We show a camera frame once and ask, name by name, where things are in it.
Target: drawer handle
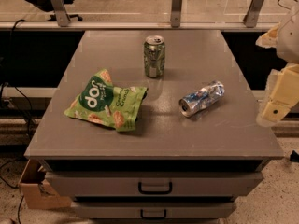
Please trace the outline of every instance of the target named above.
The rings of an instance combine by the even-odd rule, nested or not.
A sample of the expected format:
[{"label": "drawer handle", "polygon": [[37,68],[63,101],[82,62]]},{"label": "drawer handle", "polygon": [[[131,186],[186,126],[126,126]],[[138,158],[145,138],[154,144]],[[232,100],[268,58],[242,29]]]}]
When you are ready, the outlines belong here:
[{"label": "drawer handle", "polygon": [[145,194],[145,195],[165,195],[165,194],[169,194],[172,192],[172,182],[169,182],[169,188],[168,190],[161,190],[161,191],[148,191],[148,190],[143,190],[142,189],[142,183],[138,182],[138,190],[141,194]]},{"label": "drawer handle", "polygon": [[166,218],[166,209],[164,209],[164,215],[162,217],[144,217],[143,209],[140,210],[140,216],[142,219],[146,220],[162,220]]}]

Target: brown box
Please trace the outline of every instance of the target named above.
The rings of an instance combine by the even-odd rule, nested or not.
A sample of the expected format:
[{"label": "brown box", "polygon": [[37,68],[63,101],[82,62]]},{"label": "brown box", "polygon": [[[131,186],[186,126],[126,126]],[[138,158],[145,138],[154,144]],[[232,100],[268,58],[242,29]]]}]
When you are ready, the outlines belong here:
[{"label": "brown box", "polygon": [[69,197],[60,196],[45,180],[45,172],[39,171],[38,161],[29,160],[21,175],[19,188],[30,209],[53,209],[71,205]]}]

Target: white robot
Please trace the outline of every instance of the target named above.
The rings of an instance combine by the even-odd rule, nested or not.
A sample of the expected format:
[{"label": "white robot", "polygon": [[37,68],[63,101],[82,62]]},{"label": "white robot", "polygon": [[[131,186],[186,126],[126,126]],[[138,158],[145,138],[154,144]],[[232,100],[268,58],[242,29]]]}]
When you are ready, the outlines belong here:
[{"label": "white robot", "polygon": [[280,24],[260,36],[256,45],[276,48],[277,56],[288,62],[281,71],[271,71],[256,118],[259,125],[271,127],[299,102],[299,3]]}]

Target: green snack bag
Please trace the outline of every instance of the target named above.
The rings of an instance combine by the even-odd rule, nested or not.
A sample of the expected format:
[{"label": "green snack bag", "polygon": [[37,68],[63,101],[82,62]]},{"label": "green snack bag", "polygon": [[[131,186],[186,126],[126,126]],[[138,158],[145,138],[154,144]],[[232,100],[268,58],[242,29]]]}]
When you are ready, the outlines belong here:
[{"label": "green snack bag", "polygon": [[109,72],[102,69],[64,113],[70,118],[115,128],[118,132],[133,131],[146,92],[146,87],[114,87]]}]

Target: table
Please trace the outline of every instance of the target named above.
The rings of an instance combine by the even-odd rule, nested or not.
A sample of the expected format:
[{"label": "table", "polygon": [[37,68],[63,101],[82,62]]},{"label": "table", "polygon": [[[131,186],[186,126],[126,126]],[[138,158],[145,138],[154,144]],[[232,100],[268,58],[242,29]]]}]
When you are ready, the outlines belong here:
[{"label": "table", "polygon": [[[165,38],[162,78],[144,75],[148,35]],[[117,133],[64,115],[101,68],[115,86],[149,88],[135,131]],[[182,116],[178,100],[212,80],[224,84],[224,96]],[[256,124],[257,110],[220,31],[87,31],[25,156],[47,169],[47,180],[73,199],[80,217],[214,223],[263,180],[268,162],[283,157],[272,131]]]}]

